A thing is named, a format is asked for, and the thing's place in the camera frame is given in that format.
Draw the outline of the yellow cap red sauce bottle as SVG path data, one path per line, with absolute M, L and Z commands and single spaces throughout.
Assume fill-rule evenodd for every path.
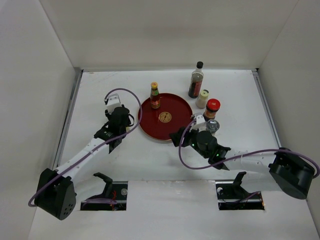
M 160 95 L 158 89 L 158 83 L 152 82 L 150 84 L 151 91 L 150 91 L 150 104 L 153 109 L 158 109 L 160 107 Z

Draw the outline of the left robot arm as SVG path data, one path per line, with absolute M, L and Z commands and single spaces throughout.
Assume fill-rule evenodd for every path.
M 58 220 L 66 219 L 76 206 L 75 185 L 102 158 L 122 143 L 134 118 L 124 105 L 107 115 L 107 123 L 78 154 L 54 170 L 46 168 L 39 177 L 35 206 Z

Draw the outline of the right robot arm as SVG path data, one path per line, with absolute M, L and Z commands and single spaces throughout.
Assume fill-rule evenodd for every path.
M 186 127 L 169 136 L 175 147 L 191 147 L 207 159 L 207 169 L 237 170 L 231 189 L 236 199 L 254 192 L 282 191 L 295 199 L 304 200 L 312 180 L 320 173 L 320 168 L 306 156 L 283 147 L 254 152 L 236 151 L 218 144 L 209 131 Z

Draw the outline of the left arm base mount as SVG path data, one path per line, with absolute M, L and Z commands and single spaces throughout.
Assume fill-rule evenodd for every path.
M 104 182 L 103 191 L 83 200 L 80 204 L 81 211 L 126 211 L 128 197 L 128 182 L 113 181 L 103 173 L 97 172 L 94 177 Z

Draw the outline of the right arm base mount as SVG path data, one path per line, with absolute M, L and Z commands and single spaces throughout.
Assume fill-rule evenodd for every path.
M 242 186 L 245 171 L 237 174 L 234 180 L 215 182 L 217 204 L 220 211 L 265 210 L 260 191 L 247 192 Z

